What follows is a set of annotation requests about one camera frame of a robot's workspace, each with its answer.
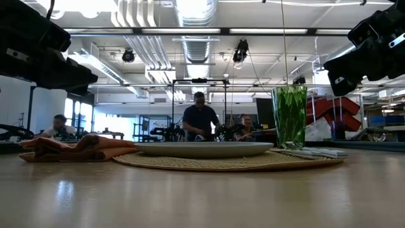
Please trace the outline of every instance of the orange napkin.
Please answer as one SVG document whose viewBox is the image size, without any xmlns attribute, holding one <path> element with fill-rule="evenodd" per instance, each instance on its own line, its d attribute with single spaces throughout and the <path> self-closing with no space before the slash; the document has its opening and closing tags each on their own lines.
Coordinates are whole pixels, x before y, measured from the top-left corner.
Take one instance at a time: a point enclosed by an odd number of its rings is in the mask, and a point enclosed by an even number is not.
<svg viewBox="0 0 405 228">
<path fill-rule="evenodd" d="M 33 150 L 19 155 L 26 162 L 103 162 L 114 156 L 138 152 L 134 142 L 92 135 L 84 136 L 76 144 L 40 137 L 22 141 L 20 145 Z"/>
</svg>

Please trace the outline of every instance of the woven placemat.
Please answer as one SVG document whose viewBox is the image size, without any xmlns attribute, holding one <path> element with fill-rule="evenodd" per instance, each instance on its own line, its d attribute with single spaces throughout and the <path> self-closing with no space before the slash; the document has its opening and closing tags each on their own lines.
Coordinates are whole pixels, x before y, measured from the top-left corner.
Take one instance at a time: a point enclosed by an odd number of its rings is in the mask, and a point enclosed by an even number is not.
<svg viewBox="0 0 405 228">
<path fill-rule="evenodd" d="M 272 151 L 265 152 L 262 155 L 250 156 L 245 158 L 212 160 L 149 156 L 144 153 L 122 155 L 114 157 L 113 159 L 116 162 L 126 165 L 132 165 L 135 167 L 205 172 L 285 170 L 331 165 L 343 161 L 343 159 L 333 159 L 326 157 L 310 160 L 296 156 L 283 155 L 281 153 Z"/>
</svg>

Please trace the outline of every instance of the white plate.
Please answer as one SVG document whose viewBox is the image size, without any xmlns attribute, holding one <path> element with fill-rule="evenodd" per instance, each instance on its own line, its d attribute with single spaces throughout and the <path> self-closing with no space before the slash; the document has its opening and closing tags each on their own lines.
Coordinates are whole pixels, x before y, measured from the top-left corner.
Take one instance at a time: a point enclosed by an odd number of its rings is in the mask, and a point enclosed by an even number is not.
<svg viewBox="0 0 405 228">
<path fill-rule="evenodd" d="M 272 149 L 266 142 L 148 142 L 138 148 L 154 156 L 176 158 L 240 158 L 260 155 Z"/>
</svg>

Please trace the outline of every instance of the person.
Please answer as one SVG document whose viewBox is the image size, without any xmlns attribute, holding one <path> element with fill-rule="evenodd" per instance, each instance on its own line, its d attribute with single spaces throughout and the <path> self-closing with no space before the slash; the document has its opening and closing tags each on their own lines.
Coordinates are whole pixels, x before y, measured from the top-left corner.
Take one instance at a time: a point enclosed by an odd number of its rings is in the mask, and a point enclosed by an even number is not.
<svg viewBox="0 0 405 228">
<path fill-rule="evenodd" d="M 53 138 L 56 134 L 60 132 L 64 132 L 66 130 L 67 134 L 73 134 L 76 135 L 76 128 L 72 126 L 66 126 L 66 117 L 62 114 L 56 115 L 53 118 L 53 127 L 50 129 L 45 130 L 43 133 L 35 136 L 34 138 L 38 137 L 47 137 L 47 138 Z"/>
<path fill-rule="evenodd" d="M 183 115 L 183 127 L 187 130 L 187 141 L 194 142 L 198 135 L 212 141 L 211 122 L 216 126 L 216 129 L 220 126 L 214 109 L 205 105 L 204 93 L 196 92 L 194 105 L 188 107 Z"/>
<path fill-rule="evenodd" d="M 244 129 L 241 129 L 235 133 L 235 138 L 237 141 L 254 141 L 252 131 L 254 127 L 252 126 L 252 120 L 250 115 L 242 114 L 241 115 L 242 124 L 245 126 Z"/>
</svg>

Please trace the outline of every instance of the wooden table surface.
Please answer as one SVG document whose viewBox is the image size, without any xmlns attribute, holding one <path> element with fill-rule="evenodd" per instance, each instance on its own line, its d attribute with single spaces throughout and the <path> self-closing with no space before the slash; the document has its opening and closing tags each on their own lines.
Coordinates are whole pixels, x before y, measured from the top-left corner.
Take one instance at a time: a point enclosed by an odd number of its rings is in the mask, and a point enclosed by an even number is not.
<svg viewBox="0 0 405 228">
<path fill-rule="evenodd" d="M 0 227 L 405 227 L 405 154 L 341 165 L 192 173 L 0 156 Z"/>
</svg>

